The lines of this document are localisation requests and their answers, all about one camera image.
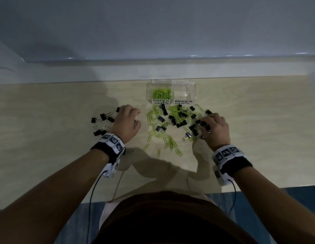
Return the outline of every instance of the brown shirt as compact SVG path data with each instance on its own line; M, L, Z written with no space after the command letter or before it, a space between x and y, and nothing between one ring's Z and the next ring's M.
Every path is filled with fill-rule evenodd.
M120 202L93 243L257 242L213 203L162 191Z

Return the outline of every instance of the person's left hand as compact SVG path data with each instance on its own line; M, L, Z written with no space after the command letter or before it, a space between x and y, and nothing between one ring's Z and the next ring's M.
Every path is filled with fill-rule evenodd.
M135 120L140 113L140 109L135 109L129 104L121 106L109 132L119 136L123 143L127 143L138 133L141 127L141 122Z

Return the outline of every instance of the transparent box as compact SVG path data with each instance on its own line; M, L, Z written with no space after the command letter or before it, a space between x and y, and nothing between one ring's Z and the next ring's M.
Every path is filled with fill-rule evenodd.
M173 80L173 103L181 105L193 105L196 101L195 82Z
M146 84L146 99L152 104L171 104L173 102L172 80L152 80Z

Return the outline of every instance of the table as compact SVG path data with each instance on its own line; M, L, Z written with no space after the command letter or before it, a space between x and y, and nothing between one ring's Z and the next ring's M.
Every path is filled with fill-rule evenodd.
M232 143L257 170L279 187L315 185L315 97L306 76L194 81L197 103L225 116ZM90 119L109 111L115 116L123 104L142 110L142 128L126 145L135 153L123 156L113 179L100 179L93 201L163 189L190 195L233 191L217 184L204 141L182 141L182 128L167 130L182 157L164 149L162 139L153 138L142 150L150 130L146 84L0 85L0 209L87 152L98 140Z

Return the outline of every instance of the white label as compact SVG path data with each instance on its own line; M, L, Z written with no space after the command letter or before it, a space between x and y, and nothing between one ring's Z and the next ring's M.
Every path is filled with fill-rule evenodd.
M193 104L195 101L194 100L175 100L175 104Z
M152 99L152 104L170 104L170 99Z

